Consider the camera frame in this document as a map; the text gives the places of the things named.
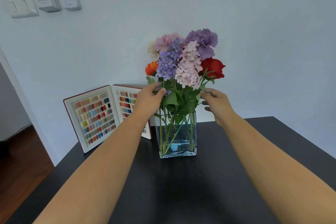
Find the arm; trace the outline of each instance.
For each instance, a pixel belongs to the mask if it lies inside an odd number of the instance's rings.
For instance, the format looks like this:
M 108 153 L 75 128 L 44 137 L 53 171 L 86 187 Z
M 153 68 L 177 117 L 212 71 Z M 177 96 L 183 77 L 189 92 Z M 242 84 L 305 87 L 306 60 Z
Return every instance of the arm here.
M 34 224 L 107 223 L 124 187 L 141 133 L 165 89 L 142 89 L 134 111 L 70 176 Z
M 201 93 L 254 186 L 281 223 L 336 223 L 336 192 L 268 141 L 214 89 Z

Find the wall switch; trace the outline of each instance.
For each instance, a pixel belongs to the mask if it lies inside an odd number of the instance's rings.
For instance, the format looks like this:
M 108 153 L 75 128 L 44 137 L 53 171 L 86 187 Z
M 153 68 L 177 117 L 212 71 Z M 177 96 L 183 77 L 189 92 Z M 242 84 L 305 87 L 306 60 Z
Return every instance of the wall switch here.
M 34 0 L 9 0 L 8 9 L 12 18 L 39 16 Z

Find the orange gerbera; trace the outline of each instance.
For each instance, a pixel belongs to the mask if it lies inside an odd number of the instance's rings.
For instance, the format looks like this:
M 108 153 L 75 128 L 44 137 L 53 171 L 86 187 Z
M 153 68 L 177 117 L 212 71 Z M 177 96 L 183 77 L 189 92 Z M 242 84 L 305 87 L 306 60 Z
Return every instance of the orange gerbera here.
M 155 76 L 156 75 L 156 69 L 158 68 L 158 61 L 153 61 L 149 63 L 145 69 L 146 75 L 148 76 Z

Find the vase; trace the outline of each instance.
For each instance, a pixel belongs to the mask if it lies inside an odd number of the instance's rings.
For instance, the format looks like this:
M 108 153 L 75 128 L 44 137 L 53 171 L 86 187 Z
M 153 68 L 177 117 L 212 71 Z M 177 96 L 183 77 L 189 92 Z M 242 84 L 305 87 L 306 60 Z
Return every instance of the vase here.
M 160 158 L 194 156 L 197 149 L 196 113 L 155 115 Z

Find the purple hydrangea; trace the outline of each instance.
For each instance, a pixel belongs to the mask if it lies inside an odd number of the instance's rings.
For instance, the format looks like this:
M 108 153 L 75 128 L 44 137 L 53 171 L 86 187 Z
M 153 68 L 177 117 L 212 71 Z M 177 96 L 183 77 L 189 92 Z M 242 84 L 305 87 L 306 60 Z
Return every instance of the purple hydrangea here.
M 175 77 L 175 70 L 179 64 L 179 57 L 182 53 L 183 40 L 176 38 L 172 45 L 168 46 L 166 52 L 160 52 L 158 66 L 157 66 L 157 77 L 163 77 L 163 79 L 170 80 Z
M 218 43 L 218 36 L 216 33 L 211 32 L 208 28 L 203 30 L 191 31 L 185 39 L 185 43 L 188 44 L 191 41 L 197 41 L 199 47 L 197 51 L 201 57 L 201 60 L 215 56 L 215 53 L 211 47 L 216 47 Z

